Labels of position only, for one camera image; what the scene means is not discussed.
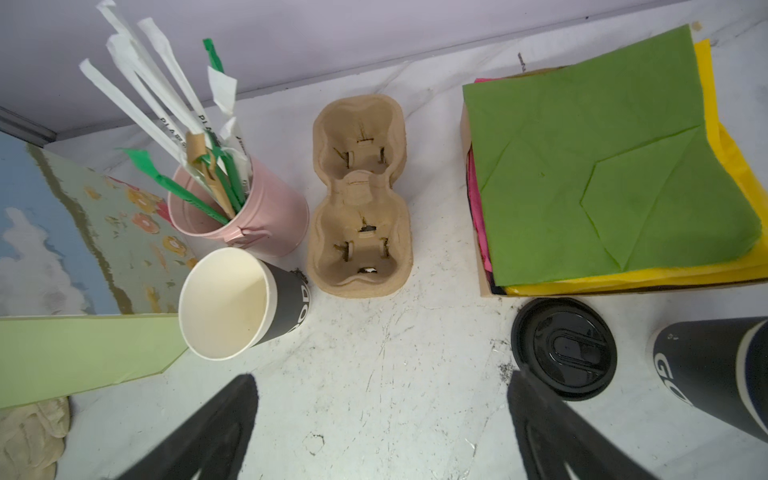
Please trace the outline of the green paper gift bag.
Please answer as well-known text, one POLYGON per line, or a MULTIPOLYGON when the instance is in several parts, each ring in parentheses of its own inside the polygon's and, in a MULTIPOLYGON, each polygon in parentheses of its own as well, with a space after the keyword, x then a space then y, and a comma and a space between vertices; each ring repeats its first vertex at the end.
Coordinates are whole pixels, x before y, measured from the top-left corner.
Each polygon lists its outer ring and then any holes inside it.
POLYGON ((165 371, 192 250, 161 198, 1 138, 1 404, 165 371))

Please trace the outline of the black white paper coffee cup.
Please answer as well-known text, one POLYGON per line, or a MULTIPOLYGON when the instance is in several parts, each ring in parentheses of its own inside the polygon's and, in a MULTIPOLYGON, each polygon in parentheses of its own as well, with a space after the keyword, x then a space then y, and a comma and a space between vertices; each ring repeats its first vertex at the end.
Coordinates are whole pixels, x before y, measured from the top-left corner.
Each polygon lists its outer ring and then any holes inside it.
POLYGON ((687 405, 767 440, 767 318, 673 323, 647 345, 651 369, 687 405))

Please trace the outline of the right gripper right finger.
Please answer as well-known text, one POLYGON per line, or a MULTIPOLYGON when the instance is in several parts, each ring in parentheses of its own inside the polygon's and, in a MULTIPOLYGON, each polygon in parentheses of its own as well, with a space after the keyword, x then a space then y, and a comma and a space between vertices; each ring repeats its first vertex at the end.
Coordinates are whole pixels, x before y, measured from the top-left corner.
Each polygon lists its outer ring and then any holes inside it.
POLYGON ((527 368, 513 372, 507 400, 530 479, 652 479, 527 368))

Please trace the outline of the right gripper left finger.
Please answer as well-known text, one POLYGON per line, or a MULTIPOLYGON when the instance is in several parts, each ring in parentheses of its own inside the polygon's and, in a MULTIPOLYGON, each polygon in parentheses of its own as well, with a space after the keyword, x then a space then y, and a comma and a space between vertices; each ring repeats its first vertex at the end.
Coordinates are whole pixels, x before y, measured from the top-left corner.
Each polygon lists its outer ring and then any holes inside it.
POLYGON ((120 475, 122 479, 236 479, 254 429, 255 378, 241 374, 120 475))

